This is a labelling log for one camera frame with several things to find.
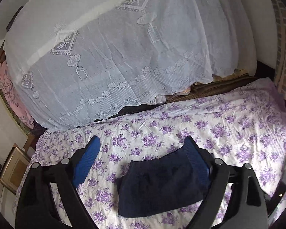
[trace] wooden headboard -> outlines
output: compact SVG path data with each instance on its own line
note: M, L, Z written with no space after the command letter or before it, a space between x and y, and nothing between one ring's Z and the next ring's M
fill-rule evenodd
M2 46L0 48L0 64L2 64L5 60L5 51L3 50L4 42L2 43Z

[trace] screw head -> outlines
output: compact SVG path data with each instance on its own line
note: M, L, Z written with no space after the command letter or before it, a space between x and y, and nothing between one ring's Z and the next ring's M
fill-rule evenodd
M39 166L39 163L37 163L37 162L32 164L32 168L33 168L33 169L38 168L38 166Z
M249 163L245 163L245 167L246 167L247 169L252 169L252 166L251 166L251 164L249 164Z
M68 164L69 162L70 162L70 159L67 157L63 158L61 161L62 164Z
M215 164L221 165L223 161L220 158L214 159Z

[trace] floral bedspread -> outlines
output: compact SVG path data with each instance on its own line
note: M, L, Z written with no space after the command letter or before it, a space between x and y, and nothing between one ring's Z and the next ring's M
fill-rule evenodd
M182 147L191 135L197 144L227 164L250 163L264 191L272 195L286 159L286 109L269 79L259 79L229 93L162 105L154 110L125 115L65 132L46 132L38 141L28 166L56 164L83 148L93 136L101 151L78 193L100 229L185 228L199 203L144 218L117 214L115 179L125 175L131 160L162 157ZM17 191L16 204L25 177ZM70 225L56 185L52 192L61 220ZM227 187L214 224L225 213ZM277 217L286 207L284 195Z
M34 119L19 98L17 91L14 89L13 83L8 73L6 60L0 64L0 87L6 101L14 113L27 127L33 129Z

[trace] wooden furniture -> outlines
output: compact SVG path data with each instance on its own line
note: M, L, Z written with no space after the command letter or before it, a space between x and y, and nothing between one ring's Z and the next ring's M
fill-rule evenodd
M0 171L0 183L16 194L29 162L26 153L14 144Z

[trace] navy fabric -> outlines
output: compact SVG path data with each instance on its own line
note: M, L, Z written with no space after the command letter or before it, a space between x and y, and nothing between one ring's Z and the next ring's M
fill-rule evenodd
M200 159L192 143L185 142L160 159L131 161L127 174L116 179L118 214L146 217L201 201L210 180Z
M99 137L95 137L94 140L90 140L88 144L88 149L85 151L82 158L74 168L72 183L75 188L85 181L101 149L101 141Z
M195 149L192 138L190 136L184 139L183 148L188 160L190 161L192 167L197 170L198 180L204 186L209 186L210 184L210 169L206 162L202 159L199 152Z

